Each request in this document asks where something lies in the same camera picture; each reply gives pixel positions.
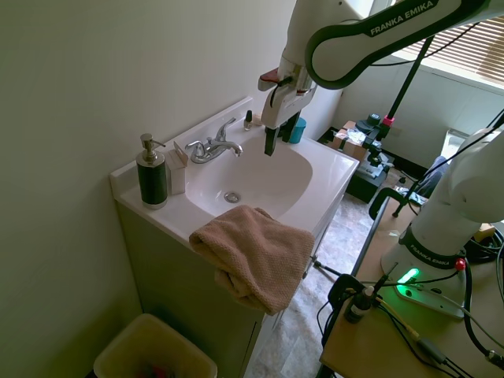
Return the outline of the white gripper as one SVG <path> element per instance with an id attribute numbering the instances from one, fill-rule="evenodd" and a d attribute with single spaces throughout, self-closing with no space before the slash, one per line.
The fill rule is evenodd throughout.
<path id="1" fill-rule="evenodd" d="M 292 85 L 276 87 L 269 93 L 261 114 L 261 122 L 265 128 L 265 154 L 272 156 L 276 148 L 278 127 L 284 122 L 282 141 L 285 143 L 300 143 L 302 138 L 302 119 L 295 115 L 309 105 L 316 91 L 312 86 L 304 93 Z"/>

